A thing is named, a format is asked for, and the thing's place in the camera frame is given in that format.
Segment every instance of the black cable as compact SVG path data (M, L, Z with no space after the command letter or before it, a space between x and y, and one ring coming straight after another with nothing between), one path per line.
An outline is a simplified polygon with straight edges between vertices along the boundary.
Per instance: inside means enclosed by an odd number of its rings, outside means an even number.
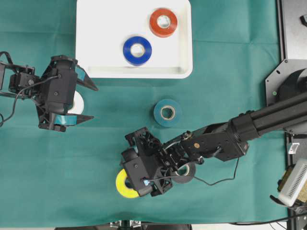
M209 184L208 182L206 182L206 181L204 181L203 179L200 179L200 178L198 178L198 177L196 177L196 176L194 176L194 178L195 178L196 180L199 180L199 181L201 181L201 182L204 182L205 184L207 184L207 185L209 185L209 186L216 185L216 184L218 184L218 183L220 183L220 182L223 182L223 181L232 181L232 180L234 180L234 179L236 178L236 170L238 169L239 159L240 159L240 158L238 158L238 160L236 161L236 167L235 167L235 171L234 171L234 176L233 176L232 178L222 179L222 180L217 181L217 182L215 182L215 183L213 183L213 184Z
M231 180L234 180L236 178L236 171L238 169L238 164L239 164L239 158L238 160L236 161L236 167L235 167L235 171L234 171L234 176L232 178L226 178L226 179L222 179L220 181L217 181L217 182L214 182L213 184L210 184L208 182L206 182L205 180L201 179L201 178L198 178L196 176L186 176L186 177L193 177L195 178L196 180L199 180L203 183L205 183L206 185L208 186L213 186L213 185L216 185L220 182L223 182L223 181L231 181ZM168 179L168 178L174 178L174 177L179 177L179 176L183 176L183 175L178 175L178 176L164 176L164 177L159 177L159 178L156 178L156 179L144 179L144 180L147 180L147 181L158 181L158 180L163 180L163 179Z
M272 229L274 229L274 230L276 230L273 226L272 226L272 224L271 223L269 223L269 225L270 225L270 227L272 228Z
M249 224L244 224L244 223L230 223L232 225L237 225L237 226L249 226L249 225L261 225L261 224L270 224L270 223L275 223L275 222L281 222L284 220L289 220L289 219L295 219L297 217L302 217L302 216L306 216L307 212L301 213L301 214L296 214L290 217L285 217L285 218L281 218L281 219L274 219L271 221L266 221L266 222L258 222L258 223L249 223Z
M0 127L3 125L3 120L4 120L4 117L2 114L0 114L0 117L1 117L1 123L0 123Z
M22 90L20 90L19 93L18 93L18 94L16 95L16 97L15 97L11 115L9 115L9 116L8 116L7 118L5 118L4 120L2 119L2 121L0 122L0 127L3 125L4 122L10 120L10 119L13 117L13 115L14 115L14 113L15 113L15 108L16 108L16 103L17 103L18 97L21 95L21 93L22 93L23 91L28 90L28 89L31 89L32 87L35 87L35 86L40 85L40 84L43 84L43 83L45 83L45 82L47 82L47 81L50 81L50 80L52 80L52 79L55 79L55 78L59 78L59 77L58 77L58 76L50 77L50 78L47 78L47 79L44 80L44 81L35 83L35 84L33 84L33 85L30 85L30 86L25 87L25 88L23 88Z
M287 228L285 228L283 225L281 225L280 223L278 223L278 222L276 222L276 224L278 224L280 227L282 227L283 229L286 229L287 230Z

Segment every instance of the white tray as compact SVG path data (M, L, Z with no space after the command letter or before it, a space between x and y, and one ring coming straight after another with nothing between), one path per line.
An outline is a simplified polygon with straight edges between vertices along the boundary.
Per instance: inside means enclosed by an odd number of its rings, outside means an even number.
M158 8L168 8L178 18L168 38L149 28ZM182 79L193 70L189 0L78 0L76 29L76 59L91 78ZM128 63L122 50L134 35L145 37L153 48L140 67Z

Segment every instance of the red tape roll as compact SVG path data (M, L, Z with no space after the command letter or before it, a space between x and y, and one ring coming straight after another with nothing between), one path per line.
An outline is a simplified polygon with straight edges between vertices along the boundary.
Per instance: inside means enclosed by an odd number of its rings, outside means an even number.
M158 37L169 37L175 32L177 25L176 15L166 8L156 10L150 17L150 29Z

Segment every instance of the white electronic device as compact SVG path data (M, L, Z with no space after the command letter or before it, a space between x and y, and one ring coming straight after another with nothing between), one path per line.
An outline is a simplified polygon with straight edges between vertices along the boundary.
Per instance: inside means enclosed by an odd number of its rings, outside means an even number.
M279 193L279 200L288 207L296 201L307 181L307 159L300 158Z

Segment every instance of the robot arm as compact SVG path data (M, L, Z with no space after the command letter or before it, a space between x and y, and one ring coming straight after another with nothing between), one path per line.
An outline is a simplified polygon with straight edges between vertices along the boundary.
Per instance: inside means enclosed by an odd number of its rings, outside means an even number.
M307 92L255 112L248 111L227 123L187 131L165 144L142 128L126 135L131 148L122 153L122 164L139 196L148 193L157 196L172 187L172 180L183 183L177 171L184 165L190 165L195 174L193 165L203 164L204 158L216 157L222 161L240 158L246 155L249 140L304 121L307 121Z
M10 77L9 91L0 92L0 96L15 98L12 114L0 121L0 126L14 113L17 99L32 99L36 105L39 128L65 132L66 127L90 120L93 116L69 114L73 105L76 84L97 91L97 87L77 65L78 61L61 55L51 58L51 62L41 77L35 75L35 68L13 64L11 56L5 55L7 63L0 61L0 90L4 81L5 70L14 72Z

